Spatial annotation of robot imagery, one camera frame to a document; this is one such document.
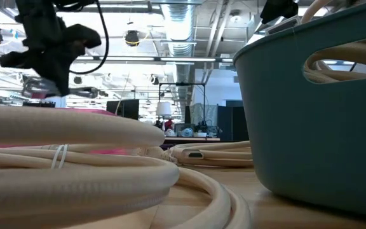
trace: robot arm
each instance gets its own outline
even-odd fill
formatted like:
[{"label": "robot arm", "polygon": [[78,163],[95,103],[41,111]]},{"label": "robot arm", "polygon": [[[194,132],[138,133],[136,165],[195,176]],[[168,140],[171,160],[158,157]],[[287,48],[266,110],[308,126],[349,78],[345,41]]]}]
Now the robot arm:
[{"label": "robot arm", "polygon": [[33,69],[55,83],[59,96],[69,95],[70,65],[85,54],[85,48],[101,45],[101,38],[96,31],[80,24],[66,27],[56,16],[54,6],[62,11],[79,11],[96,1],[16,0],[19,15],[15,20],[24,25],[27,38],[22,43],[29,49],[2,55],[1,67]]}]

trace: white wall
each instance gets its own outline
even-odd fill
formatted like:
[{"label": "white wall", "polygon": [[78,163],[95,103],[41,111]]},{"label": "white wall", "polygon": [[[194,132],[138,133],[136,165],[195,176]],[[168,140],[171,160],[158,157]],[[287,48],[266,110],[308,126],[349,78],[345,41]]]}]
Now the white wall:
[{"label": "white wall", "polygon": [[[202,69],[196,69],[196,82],[201,81],[203,76]],[[220,105],[225,106],[226,100],[242,100],[240,84],[234,83],[233,77],[236,72],[230,70],[214,70],[206,85],[206,96],[208,102],[206,105]],[[203,103],[203,94],[199,87],[193,90],[192,104]]]},{"label": "white wall", "polygon": [[[220,105],[225,106],[226,100],[242,100],[240,87],[208,87],[206,86],[206,105]],[[196,87],[193,95],[193,104],[203,103],[203,94],[201,90]]]}]

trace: wooden table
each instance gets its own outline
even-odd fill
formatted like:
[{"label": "wooden table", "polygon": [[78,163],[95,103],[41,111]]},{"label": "wooden table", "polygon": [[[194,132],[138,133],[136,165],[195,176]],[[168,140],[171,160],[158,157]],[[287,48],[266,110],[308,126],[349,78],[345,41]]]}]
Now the wooden table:
[{"label": "wooden table", "polygon": [[[290,201],[265,189],[252,169],[194,168],[241,194],[251,210],[255,229],[366,229],[366,219]],[[175,186],[161,204],[144,211],[127,214],[71,229],[162,229],[178,225],[199,213],[210,198],[199,191]]]},{"label": "wooden table", "polygon": [[218,137],[165,137],[164,144],[213,143],[219,141]]}]

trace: white lamp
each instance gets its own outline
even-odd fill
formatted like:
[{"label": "white lamp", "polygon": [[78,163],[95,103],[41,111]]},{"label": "white lamp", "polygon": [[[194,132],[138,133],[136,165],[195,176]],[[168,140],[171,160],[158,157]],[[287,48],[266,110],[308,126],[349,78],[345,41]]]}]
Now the white lamp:
[{"label": "white lamp", "polygon": [[158,107],[156,108],[157,116],[170,116],[172,115],[172,109],[169,102],[158,102]]}]

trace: ventilation duct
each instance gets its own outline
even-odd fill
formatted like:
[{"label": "ventilation duct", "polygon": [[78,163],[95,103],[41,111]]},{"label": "ventilation duct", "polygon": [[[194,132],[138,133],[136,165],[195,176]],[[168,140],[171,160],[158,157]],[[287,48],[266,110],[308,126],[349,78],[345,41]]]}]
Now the ventilation duct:
[{"label": "ventilation duct", "polygon": [[[190,41],[194,34],[194,6],[185,4],[162,4],[165,16],[166,37],[171,41]],[[169,52],[173,57],[192,57],[193,44],[170,43]],[[176,65],[177,82],[188,82],[190,65]],[[180,101],[186,100],[183,88],[177,87]]]}]

